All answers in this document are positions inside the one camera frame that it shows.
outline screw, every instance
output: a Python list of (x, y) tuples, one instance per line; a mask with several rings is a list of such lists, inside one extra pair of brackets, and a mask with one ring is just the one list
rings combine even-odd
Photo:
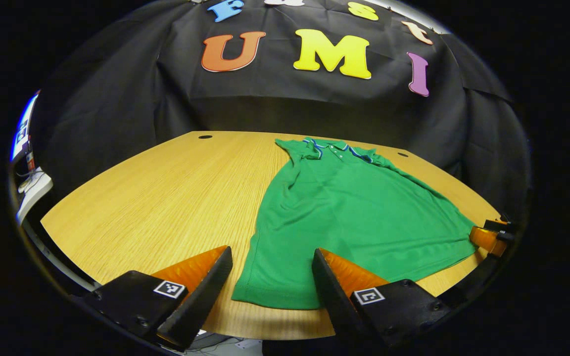
[(142, 327), (149, 327), (149, 322), (142, 315), (136, 316), (136, 323)]

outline table surface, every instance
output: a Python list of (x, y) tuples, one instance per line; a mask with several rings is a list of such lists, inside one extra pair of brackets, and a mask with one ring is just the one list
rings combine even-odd
[[(212, 135), (199, 139), (200, 135)], [(231, 300), (255, 232), (268, 185), (289, 160), (274, 139), (304, 135), (191, 132), (102, 172), (63, 198), (41, 220), (61, 250), (105, 284), (128, 270), (154, 273), (217, 246), (233, 251), (233, 270), (202, 329), (263, 340), (298, 340), (334, 334), (325, 309), (272, 309)], [(482, 226), (500, 214), (445, 171), (403, 149), (377, 148), (399, 169), (445, 195)], [(439, 295), (468, 275), (486, 252), (418, 281)]]

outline monitor screen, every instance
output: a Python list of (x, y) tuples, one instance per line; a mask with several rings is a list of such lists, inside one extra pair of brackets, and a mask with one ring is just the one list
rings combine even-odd
[(34, 108), (34, 102), (36, 101), (38, 96), (39, 93), (37, 92), (37, 94), (35, 94), (32, 97), (32, 99), (30, 99), (27, 106), (25, 106), (25, 110), (23, 111), (23, 115), (21, 117), (19, 125), (16, 128), (16, 135), (14, 135), (14, 142), (13, 142), (13, 148), (10, 160), (14, 160), (14, 158), (23, 151), (23, 148), (27, 147), (29, 126), (30, 126), (30, 115), (32, 115), (32, 108)]

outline computer monitor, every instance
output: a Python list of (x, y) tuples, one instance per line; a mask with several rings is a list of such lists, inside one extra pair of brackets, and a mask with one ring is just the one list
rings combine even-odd
[(30, 117), (32, 116), (32, 108), (34, 108), (34, 103), (36, 103), (37, 97), (39, 96), (39, 91), (34, 94), (32, 99), (25, 106), (21, 120), (16, 128), (16, 134), (14, 135), (13, 148), (10, 155), (10, 161), (14, 165), (21, 158), (25, 157), (29, 153), (29, 133), (30, 133)]

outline letter m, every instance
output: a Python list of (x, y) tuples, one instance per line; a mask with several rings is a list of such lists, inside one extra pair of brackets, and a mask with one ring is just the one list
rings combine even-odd
[(300, 59), (294, 62), (294, 68), (298, 70), (319, 70), (321, 65), (316, 62), (316, 54), (321, 59), (325, 68), (333, 70), (344, 58), (344, 65), (340, 67), (340, 72), (350, 77), (370, 79), (371, 72), (366, 68), (366, 47), (369, 41), (356, 36), (344, 36), (337, 45), (319, 30), (297, 30), (296, 34), (301, 36), (302, 44), (300, 49)]

